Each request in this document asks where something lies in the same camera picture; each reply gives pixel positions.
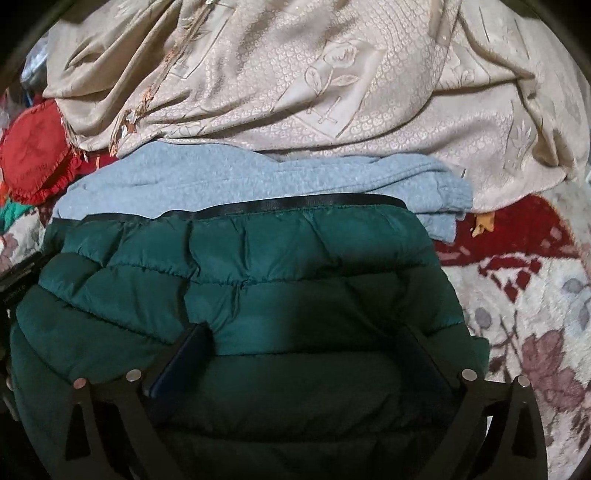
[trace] green puffer jacket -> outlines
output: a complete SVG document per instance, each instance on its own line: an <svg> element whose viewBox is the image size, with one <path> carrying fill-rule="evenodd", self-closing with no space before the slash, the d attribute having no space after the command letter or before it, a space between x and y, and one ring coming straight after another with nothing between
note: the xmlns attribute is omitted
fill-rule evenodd
<svg viewBox="0 0 591 480"><path fill-rule="evenodd" d="M11 332L18 409L50 473L73 380L146 368L205 322L215 356L158 429L189 478L412 478L445 428L401 408L392 332L416 327L459 370L483 372L488 344L421 223L371 197L54 222L56 256Z"/></svg>

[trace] orange tag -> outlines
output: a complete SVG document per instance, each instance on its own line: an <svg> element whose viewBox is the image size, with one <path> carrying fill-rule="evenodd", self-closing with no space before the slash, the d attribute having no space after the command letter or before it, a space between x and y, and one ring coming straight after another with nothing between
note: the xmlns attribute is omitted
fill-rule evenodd
<svg viewBox="0 0 591 480"><path fill-rule="evenodd" d="M472 238L484 232L495 231L495 212L477 213Z"/></svg>

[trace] red ruffled pillow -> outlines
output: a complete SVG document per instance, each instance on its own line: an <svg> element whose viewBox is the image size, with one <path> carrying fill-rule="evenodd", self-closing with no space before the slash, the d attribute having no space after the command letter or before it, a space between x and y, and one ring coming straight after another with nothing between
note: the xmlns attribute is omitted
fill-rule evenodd
<svg viewBox="0 0 591 480"><path fill-rule="evenodd" d="M41 205L74 180L81 160L66 138L54 100L24 111L0 144L0 167L10 197Z"/></svg>

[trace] bedding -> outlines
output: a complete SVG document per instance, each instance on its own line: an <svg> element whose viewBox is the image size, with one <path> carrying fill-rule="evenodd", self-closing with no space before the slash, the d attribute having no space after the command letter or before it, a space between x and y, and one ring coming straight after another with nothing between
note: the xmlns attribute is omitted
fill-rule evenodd
<svg viewBox="0 0 591 480"><path fill-rule="evenodd" d="M16 219L31 208L33 208L32 205L23 205L10 198L6 199L4 205L0 207L0 234L6 232Z"/></svg>
<svg viewBox="0 0 591 480"><path fill-rule="evenodd" d="M479 212L582 179L589 154L588 83L500 0L82 1L50 31L47 74L84 150L429 153Z"/></svg>
<svg viewBox="0 0 591 480"><path fill-rule="evenodd" d="M591 204L574 183L495 213L493 232L436 243L468 328L492 346L488 377L534 386L550 480L566 480L591 446Z"/></svg>

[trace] beige satin blanket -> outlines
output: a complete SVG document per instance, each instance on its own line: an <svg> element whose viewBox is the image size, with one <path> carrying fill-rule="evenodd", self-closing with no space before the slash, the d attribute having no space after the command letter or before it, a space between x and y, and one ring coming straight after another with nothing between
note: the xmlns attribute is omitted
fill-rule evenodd
<svg viewBox="0 0 591 480"><path fill-rule="evenodd" d="M103 3L50 31L44 95L82 149L421 152L471 180L477 211L583 176L589 85L500 0Z"/></svg>

